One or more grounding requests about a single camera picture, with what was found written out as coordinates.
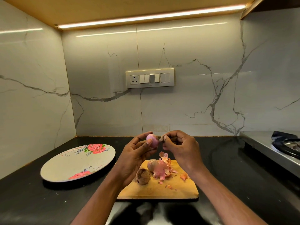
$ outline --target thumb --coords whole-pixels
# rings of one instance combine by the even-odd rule
[[[152,144],[152,139],[148,139],[148,140],[146,140],[145,143],[143,143],[139,148],[137,148],[134,151],[137,153],[138,156],[141,156],[151,150],[151,147],[150,147],[151,144]]]
[[[174,144],[172,142],[172,140],[167,136],[163,136],[163,140],[164,140],[164,143],[163,143],[163,149],[164,150],[168,150],[168,151],[171,151],[173,154],[174,154],[174,151],[179,147],[178,145]]]

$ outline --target forearm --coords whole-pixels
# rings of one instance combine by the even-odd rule
[[[215,207],[225,225],[266,225],[250,208],[203,168],[192,178]]]
[[[104,225],[122,184],[110,172],[71,225]]]

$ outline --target stainless steel stove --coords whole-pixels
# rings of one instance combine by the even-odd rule
[[[286,131],[287,133],[297,135],[300,137],[300,131]],[[300,178],[300,159],[297,159],[291,155],[279,151],[276,149],[271,139],[273,132],[268,131],[243,131],[240,132],[240,137],[253,148],[257,149],[294,175]],[[299,143],[297,142],[287,142],[285,145],[293,150],[299,150]]]

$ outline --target peeled onion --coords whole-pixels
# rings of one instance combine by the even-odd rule
[[[159,140],[158,140],[158,137],[155,136],[154,134],[149,134],[147,137],[146,137],[146,140],[148,139],[152,139],[152,143],[150,145],[151,148],[156,148],[159,144]]]
[[[150,172],[147,169],[139,169],[135,175],[137,183],[140,185],[146,185],[150,181]]]
[[[154,171],[154,168],[158,165],[158,161],[156,159],[149,160],[147,167],[150,172]]]

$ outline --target marble wall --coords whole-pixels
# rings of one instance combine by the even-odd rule
[[[60,33],[0,0],[0,178],[75,137]]]
[[[239,17],[63,33],[77,135],[300,130],[300,8]],[[125,71],[172,67],[174,87],[126,88]]]

